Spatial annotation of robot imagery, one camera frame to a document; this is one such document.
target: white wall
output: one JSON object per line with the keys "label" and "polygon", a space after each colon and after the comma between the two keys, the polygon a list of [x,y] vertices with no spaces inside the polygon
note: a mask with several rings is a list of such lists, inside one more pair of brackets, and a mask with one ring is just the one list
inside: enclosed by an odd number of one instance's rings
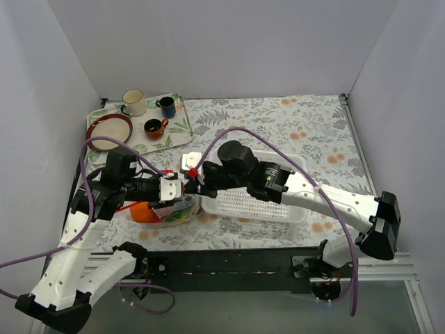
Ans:
{"label": "white wall", "polygon": [[350,95],[377,188],[397,194],[399,246],[445,331],[445,2],[400,0]]}
{"label": "white wall", "polygon": [[[85,134],[99,98],[46,0],[0,1],[0,262],[57,246]],[[0,270],[25,294],[43,259]],[[30,319],[0,296],[0,333]]]}
{"label": "white wall", "polygon": [[398,0],[49,0],[101,97],[349,93]]}

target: table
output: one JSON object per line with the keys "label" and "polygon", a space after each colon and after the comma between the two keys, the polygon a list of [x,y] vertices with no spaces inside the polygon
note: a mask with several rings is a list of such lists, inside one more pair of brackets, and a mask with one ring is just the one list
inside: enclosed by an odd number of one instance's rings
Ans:
{"label": "table", "polygon": [[[147,158],[160,169],[178,171],[183,153],[203,152],[224,129],[241,126],[260,134],[283,152],[304,157],[309,174],[318,181],[347,191],[371,193],[364,164],[337,96],[186,100],[186,109],[194,138],[186,145],[148,154]],[[252,149],[264,150],[262,143],[244,132],[231,132],[225,138],[232,139]],[[98,167],[90,165],[88,170]],[[317,246],[324,239],[343,234],[336,220],[316,212],[309,212],[307,220],[298,224],[203,214],[176,227],[155,230],[127,217],[125,213],[115,215],[96,243],[95,253],[109,253],[113,246],[125,241],[136,242],[151,251]]]}

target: leaf-patterned tray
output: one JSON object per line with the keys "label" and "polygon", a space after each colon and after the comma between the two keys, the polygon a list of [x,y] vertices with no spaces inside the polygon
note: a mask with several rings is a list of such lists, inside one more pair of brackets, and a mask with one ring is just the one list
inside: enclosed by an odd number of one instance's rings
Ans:
{"label": "leaf-patterned tray", "polygon": [[[145,135],[144,124],[152,118],[157,118],[158,120],[164,119],[160,108],[155,105],[155,101],[164,96],[171,96],[175,100],[176,115],[174,118],[168,120],[168,125],[165,128],[164,135],[160,139],[153,141],[148,139],[148,137]],[[139,153],[145,154],[163,150],[165,148],[173,148],[175,146],[187,144],[192,140],[193,130],[191,128],[190,121],[188,120],[187,110],[182,95],[173,93],[151,97],[146,99],[146,101],[147,112],[144,115],[132,118],[129,117],[133,123],[133,133],[127,140],[127,145],[130,145]],[[88,115],[86,127],[89,128],[93,122],[102,116],[110,113],[120,113],[121,106],[122,104],[119,103],[109,104],[104,109],[93,111],[90,115]],[[105,164],[107,154],[108,152],[100,152],[93,150],[92,148],[88,148],[88,161],[94,165]]]}

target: beige mug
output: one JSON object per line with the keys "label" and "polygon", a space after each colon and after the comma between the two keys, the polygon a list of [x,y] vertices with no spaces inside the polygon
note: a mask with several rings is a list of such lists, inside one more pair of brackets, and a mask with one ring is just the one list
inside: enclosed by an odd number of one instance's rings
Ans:
{"label": "beige mug", "polygon": [[145,102],[143,93],[138,89],[131,89],[122,96],[124,105],[120,107],[120,111],[127,116],[138,117],[147,112],[147,103]]}

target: mug handle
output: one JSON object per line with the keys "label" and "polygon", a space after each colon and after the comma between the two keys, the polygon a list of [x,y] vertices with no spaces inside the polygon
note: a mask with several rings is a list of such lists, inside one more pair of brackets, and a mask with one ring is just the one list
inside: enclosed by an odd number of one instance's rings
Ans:
{"label": "mug handle", "polygon": [[125,104],[123,104],[123,105],[120,107],[120,112],[123,113],[124,115],[131,116],[129,113],[126,113],[126,112],[124,111],[124,109],[125,109],[126,107],[127,107],[127,106],[126,106]]}

